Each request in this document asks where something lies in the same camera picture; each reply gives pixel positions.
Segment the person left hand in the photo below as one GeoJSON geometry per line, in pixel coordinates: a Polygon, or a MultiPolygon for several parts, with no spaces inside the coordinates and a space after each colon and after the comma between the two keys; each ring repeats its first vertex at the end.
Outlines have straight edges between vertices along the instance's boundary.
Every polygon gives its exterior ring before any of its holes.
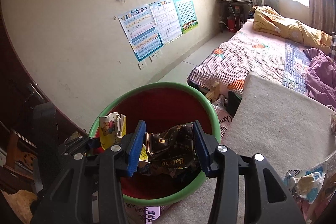
{"type": "Polygon", "coordinates": [[[3,190],[1,190],[1,193],[20,221],[29,224],[33,218],[31,205],[38,200],[37,195],[23,189],[14,194],[8,194],[3,190]]]}

